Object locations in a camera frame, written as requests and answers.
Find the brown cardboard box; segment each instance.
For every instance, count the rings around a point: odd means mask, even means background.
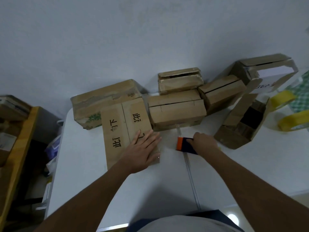
[[[196,89],[204,84],[197,67],[158,74],[160,95]]]
[[[207,115],[233,105],[245,90],[245,84],[234,75],[223,77],[198,88],[201,98],[204,99]]]
[[[12,171],[13,166],[10,164],[6,164],[4,167],[0,168],[0,216],[2,215],[5,206]]]
[[[20,133],[20,127],[0,120],[0,167],[4,166]]]
[[[206,116],[197,90],[149,97],[148,107],[155,131],[198,125]]]
[[[141,93],[132,79],[74,96],[71,98],[74,120],[87,130],[99,127],[103,107],[139,97]]]
[[[230,74],[247,86],[245,93],[268,93],[276,90],[298,72],[294,61],[284,54],[243,59],[235,62]]]
[[[231,110],[214,138],[228,148],[237,149],[253,140],[271,110],[256,100],[257,94],[245,94]]]
[[[142,98],[104,107],[101,117],[107,169],[110,169],[120,159],[136,132],[141,130],[139,138],[142,138],[151,129],[151,124]],[[151,154],[157,152],[158,148],[155,148]]]
[[[0,118],[9,121],[24,121],[28,118],[31,106],[12,95],[0,96]]]

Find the wooden shelf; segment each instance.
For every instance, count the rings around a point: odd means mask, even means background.
[[[36,127],[39,110],[40,107],[33,107],[31,109],[29,117],[26,121],[23,122],[21,132],[16,139],[12,151],[7,159],[6,164],[12,166],[12,175],[10,179],[9,189],[7,191],[3,213],[0,216],[0,231],[2,231],[4,228],[6,217],[11,207],[15,189],[19,181],[21,170],[23,168],[23,164],[28,152],[34,129]]]

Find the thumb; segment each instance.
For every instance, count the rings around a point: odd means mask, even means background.
[[[160,153],[155,153],[155,154],[149,156],[147,161],[146,161],[146,164],[150,165],[152,162],[154,162],[159,157],[160,157]]]
[[[193,145],[193,140],[192,140],[192,139],[186,139],[186,141],[187,141],[188,143],[190,143],[191,146]]]

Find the person's right arm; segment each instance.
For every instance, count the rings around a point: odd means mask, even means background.
[[[307,207],[230,159],[212,136],[195,133],[188,142],[222,177],[255,232],[308,230]]]

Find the person's left hand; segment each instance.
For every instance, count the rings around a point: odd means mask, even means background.
[[[149,156],[150,152],[161,141],[160,133],[153,133],[149,130],[144,137],[138,139],[141,134],[139,130],[130,145],[124,150],[119,163],[123,168],[127,168],[129,174],[137,173],[146,169],[156,158],[160,157],[160,153]]]

